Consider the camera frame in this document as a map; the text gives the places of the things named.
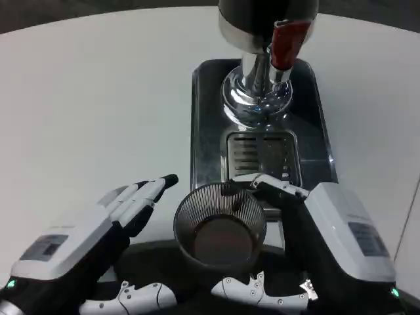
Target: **metal strainer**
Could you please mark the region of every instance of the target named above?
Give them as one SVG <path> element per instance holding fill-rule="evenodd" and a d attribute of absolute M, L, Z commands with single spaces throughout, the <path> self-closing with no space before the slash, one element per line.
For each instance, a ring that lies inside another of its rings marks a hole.
<path fill-rule="evenodd" d="M 246 190 L 231 183 L 208 184 L 181 202 L 174 233 L 189 263 L 208 271 L 238 273 L 253 266 L 265 238 L 266 220 Z"/>

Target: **black cylinder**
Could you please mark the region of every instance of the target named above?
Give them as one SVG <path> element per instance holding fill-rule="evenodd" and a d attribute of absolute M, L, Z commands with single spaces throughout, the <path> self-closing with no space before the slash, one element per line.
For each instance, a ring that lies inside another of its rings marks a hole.
<path fill-rule="evenodd" d="M 278 20 L 313 20 L 319 0 L 220 0 L 223 18 L 235 28 L 270 42 Z"/>

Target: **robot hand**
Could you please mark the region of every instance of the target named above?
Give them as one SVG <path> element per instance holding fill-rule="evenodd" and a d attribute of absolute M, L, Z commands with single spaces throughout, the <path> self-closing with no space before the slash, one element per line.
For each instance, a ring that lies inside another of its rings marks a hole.
<path fill-rule="evenodd" d="M 54 222 L 13 265 L 10 280 L 0 292 L 0 314 L 77 312 L 79 305 L 94 291 L 98 279 L 128 248 L 130 238 L 146 226 L 154 204 L 177 182 L 176 175 L 168 175 L 124 186 L 106 194 L 96 206 Z M 153 295 L 156 288 L 157 293 L 165 291 L 163 285 L 154 287 L 152 284 L 152 290 L 147 292 Z M 121 302 L 126 296 L 124 305 L 129 305 L 129 314 L 139 314 L 142 311 L 133 310 L 137 299 L 131 298 L 137 297 L 139 291 L 127 284 L 115 301 Z M 170 294 L 169 299 L 161 303 L 157 298 L 159 294 L 154 296 L 155 304 L 156 301 L 159 305 L 173 301 Z M 98 310 L 103 310 L 101 304 L 104 303 L 99 303 Z"/>
<path fill-rule="evenodd" d="M 319 296 L 312 306 L 341 314 L 400 310 L 392 260 L 355 193 L 334 182 L 309 192 L 260 173 L 232 180 L 281 210 L 285 255 L 310 278 Z"/>
<path fill-rule="evenodd" d="M 257 199 L 264 200 L 279 209 L 283 207 L 295 208 L 309 195 L 308 190 L 264 173 L 240 175 L 234 177 L 232 182 L 244 189 L 251 190 Z"/>

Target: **metal drip tray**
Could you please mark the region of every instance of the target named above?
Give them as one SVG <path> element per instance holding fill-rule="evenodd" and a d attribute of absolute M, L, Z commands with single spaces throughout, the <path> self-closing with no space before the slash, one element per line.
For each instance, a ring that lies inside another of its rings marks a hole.
<path fill-rule="evenodd" d="M 311 190 L 337 182 L 327 129 L 310 66 L 297 60 L 286 114 L 257 128 L 237 125 L 225 113 L 224 78 L 239 60 L 209 60 L 194 72 L 191 114 L 191 189 L 249 173 L 268 173 Z"/>
<path fill-rule="evenodd" d="M 227 137 L 227 170 L 225 178 L 266 173 L 301 184 L 295 138 L 284 133 L 231 133 Z"/>

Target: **red lever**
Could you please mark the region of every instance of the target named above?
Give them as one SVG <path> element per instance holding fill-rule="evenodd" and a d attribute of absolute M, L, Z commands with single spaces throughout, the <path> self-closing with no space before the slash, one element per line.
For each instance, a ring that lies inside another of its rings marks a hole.
<path fill-rule="evenodd" d="M 311 22 L 282 21 L 274 24 L 271 63 L 279 70 L 293 67 Z"/>

